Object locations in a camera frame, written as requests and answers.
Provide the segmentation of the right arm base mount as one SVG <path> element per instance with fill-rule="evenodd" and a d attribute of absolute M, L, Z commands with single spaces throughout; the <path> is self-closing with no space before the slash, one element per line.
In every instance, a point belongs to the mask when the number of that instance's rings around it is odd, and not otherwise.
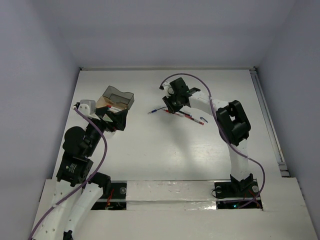
<path fill-rule="evenodd" d="M 230 180 L 214 183 L 211 195 L 216 199 L 219 210 L 263 209 L 258 182 L 250 173 L 242 180 L 230 175 Z"/>

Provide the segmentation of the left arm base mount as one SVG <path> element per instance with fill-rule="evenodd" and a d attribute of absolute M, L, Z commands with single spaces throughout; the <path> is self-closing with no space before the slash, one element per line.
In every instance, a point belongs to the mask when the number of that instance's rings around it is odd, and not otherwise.
<path fill-rule="evenodd" d="M 112 181 L 109 193 L 100 197 L 91 210 L 121 211 L 127 209 L 127 182 Z"/>

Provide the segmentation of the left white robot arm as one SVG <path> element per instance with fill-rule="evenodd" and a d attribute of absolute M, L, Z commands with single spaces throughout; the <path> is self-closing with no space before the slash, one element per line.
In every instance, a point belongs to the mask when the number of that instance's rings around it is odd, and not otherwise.
<path fill-rule="evenodd" d="M 31 240 L 75 239 L 96 201 L 112 193 L 110 176 L 99 172 L 108 151 L 104 133 L 123 131 L 128 110 L 96 108 L 91 101 L 72 108 L 88 125 L 71 127 L 64 134 L 51 204 L 33 227 Z"/>

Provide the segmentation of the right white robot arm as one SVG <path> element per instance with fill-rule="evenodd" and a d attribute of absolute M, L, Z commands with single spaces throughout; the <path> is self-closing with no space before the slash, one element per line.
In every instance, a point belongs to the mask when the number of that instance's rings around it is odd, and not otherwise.
<path fill-rule="evenodd" d="M 162 100 L 171 114 L 189 107 L 213 116 L 220 137 L 228 146 L 231 163 L 230 181 L 215 184 L 216 197 L 245 198 L 254 184 L 254 178 L 247 153 L 251 124 L 242 104 L 237 100 L 213 99 L 197 87 L 189 88 L 181 77 L 171 82 L 163 81 L 159 88 L 165 91 Z"/>

